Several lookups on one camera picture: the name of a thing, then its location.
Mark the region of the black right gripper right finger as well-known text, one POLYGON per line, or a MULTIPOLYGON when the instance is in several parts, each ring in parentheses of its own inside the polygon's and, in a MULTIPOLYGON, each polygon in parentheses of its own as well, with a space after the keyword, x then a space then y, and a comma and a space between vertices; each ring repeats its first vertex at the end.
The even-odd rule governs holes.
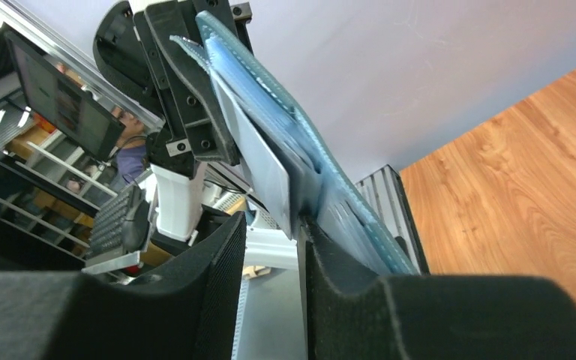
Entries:
POLYGON ((576 359, 576 304, 543 277, 378 275, 309 217, 298 260, 309 359, 576 359))

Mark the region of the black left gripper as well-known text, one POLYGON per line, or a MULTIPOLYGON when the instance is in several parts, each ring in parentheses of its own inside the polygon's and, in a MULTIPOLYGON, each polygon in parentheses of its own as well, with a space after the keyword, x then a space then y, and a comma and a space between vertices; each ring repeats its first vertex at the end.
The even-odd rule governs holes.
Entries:
POLYGON ((194 172, 240 155, 206 69, 197 14, 206 12, 252 48, 247 2, 120 1, 101 20, 93 55, 103 77, 166 124, 146 140, 151 164, 194 172))

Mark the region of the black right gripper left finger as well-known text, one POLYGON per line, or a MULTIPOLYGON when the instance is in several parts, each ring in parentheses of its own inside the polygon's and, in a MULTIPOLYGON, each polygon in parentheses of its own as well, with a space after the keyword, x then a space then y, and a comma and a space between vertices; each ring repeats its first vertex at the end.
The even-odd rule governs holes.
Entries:
POLYGON ((0 359, 230 359, 246 221, 129 284, 74 271, 0 271, 0 359))

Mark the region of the blue leather card holder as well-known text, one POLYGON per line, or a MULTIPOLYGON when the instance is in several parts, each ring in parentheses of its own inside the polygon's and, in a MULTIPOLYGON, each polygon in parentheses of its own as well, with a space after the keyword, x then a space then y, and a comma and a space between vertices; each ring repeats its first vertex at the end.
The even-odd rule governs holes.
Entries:
POLYGON ((292 236, 310 216, 339 247, 379 275, 415 275, 416 267, 350 182, 296 99, 227 27, 209 13, 196 16, 202 54, 252 112, 252 121, 289 176, 292 236))

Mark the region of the white card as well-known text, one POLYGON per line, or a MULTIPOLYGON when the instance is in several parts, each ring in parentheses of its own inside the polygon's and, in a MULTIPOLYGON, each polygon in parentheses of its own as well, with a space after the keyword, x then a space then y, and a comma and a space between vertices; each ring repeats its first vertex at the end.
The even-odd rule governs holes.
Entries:
POLYGON ((241 153, 242 169, 268 213, 286 236, 293 237, 290 217, 290 181, 287 171, 252 121, 252 112, 241 104, 216 70, 209 71, 211 85, 226 126, 241 153))

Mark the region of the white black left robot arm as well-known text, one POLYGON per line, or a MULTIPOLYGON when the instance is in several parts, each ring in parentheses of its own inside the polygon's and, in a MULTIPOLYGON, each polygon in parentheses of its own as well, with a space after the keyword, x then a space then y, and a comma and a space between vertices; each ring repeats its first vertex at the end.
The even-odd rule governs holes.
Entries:
POLYGON ((174 41, 200 40, 200 12, 238 33, 227 1, 119 1, 101 20, 93 45, 105 80, 165 121, 148 138, 148 159, 156 181, 157 231, 178 242, 190 240, 200 221, 207 165, 242 159, 208 72, 174 41))

